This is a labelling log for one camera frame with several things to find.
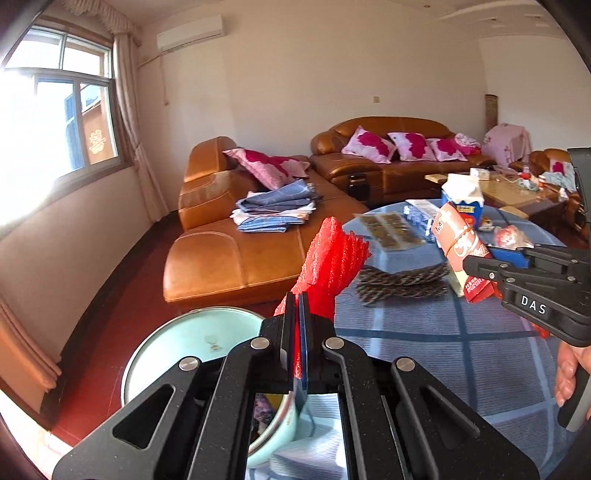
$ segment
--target plastic bag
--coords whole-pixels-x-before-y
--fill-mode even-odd
[[[506,227],[496,227],[494,232],[495,246],[515,250],[520,247],[533,248],[534,244],[527,238],[527,235],[519,230],[515,225]]]

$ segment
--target red mesh foam net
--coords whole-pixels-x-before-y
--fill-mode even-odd
[[[310,313],[335,320],[335,297],[357,276],[369,258],[369,244],[350,232],[343,232],[340,222],[326,218],[312,240],[300,276],[291,289],[296,299],[308,293]],[[285,297],[275,315],[285,312]],[[294,376],[301,378],[299,328],[295,329]]]

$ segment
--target round table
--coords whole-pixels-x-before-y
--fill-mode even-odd
[[[404,205],[373,212],[401,213]],[[495,226],[517,226],[534,242],[561,245],[556,237],[514,215],[491,207],[485,207],[484,215]],[[436,244],[385,252],[358,219],[343,229],[364,236],[372,253],[367,264],[387,272],[444,261]],[[479,232],[479,237],[492,242],[492,233]],[[376,358],[393,361],[405,355],[416,359],[525,452],[542,477],[555,468],[574,438],[556,420],[556,338],[539,337],[528,321],[505,310],[497,298],[469,304],[450,290],[436,299],[389,299],[363,306],[355,294],[356,282],[336,299],[338,335]],[[310,469],[316,469],[330,472],[316,478],[346,478],[342,476],[345,465],[336,396],[309,396],[301,419],[301,440],[276,452],[271,468],[260,473],[271,478],[308,478],[305,472],[312,475]]]

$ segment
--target red package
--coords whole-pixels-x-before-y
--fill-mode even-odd
[[[431,230],[460,282],[468,303],[476,303],[493,295],[493,282],[468,276],[464,272],[464,258],[468,255],[485,258],[492,258],[492,255],[451,203],[441,207]]]

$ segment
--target screw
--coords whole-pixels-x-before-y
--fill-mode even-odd
[[[339,337],[327,338],[325,344],[331,350],[339,350],[345,346],[345,341]]]
[[[178,367],[184,372],[195,370],[198,366],[199,360],[193,356],[186,356],[178,363]]]
[[[396,368],[402,370],[403,372],[412,372],[416,364],[412,358],[399,358],[396,360]]]
[[[265,337],[256,337],[253,338],[251,341],[251,347],[253,347],[255,350],[264,350],[270,344],[271,342],[269,341],[269,339]]]

